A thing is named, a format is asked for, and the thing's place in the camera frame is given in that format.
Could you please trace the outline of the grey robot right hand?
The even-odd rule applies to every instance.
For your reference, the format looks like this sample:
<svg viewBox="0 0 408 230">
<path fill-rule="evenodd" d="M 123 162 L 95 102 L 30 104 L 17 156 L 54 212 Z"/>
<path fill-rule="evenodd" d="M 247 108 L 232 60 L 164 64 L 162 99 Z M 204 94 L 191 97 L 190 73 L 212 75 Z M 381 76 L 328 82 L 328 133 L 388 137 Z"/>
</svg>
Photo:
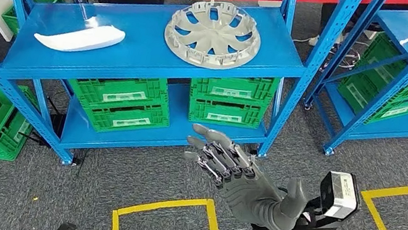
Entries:
<svg viewBox="0 0 408 230">
<path fill-rule="evenodd" d="M 266 230 L 292 230 L 309 201 L 302 182 L 291 179 L 280 197 L 255 159 L 227 135 L 199 123 L 192 127 L 202 138 L 188 136 L 197 151 L 183 155 L 210 177 L 233 215 Z"/>
</svg>

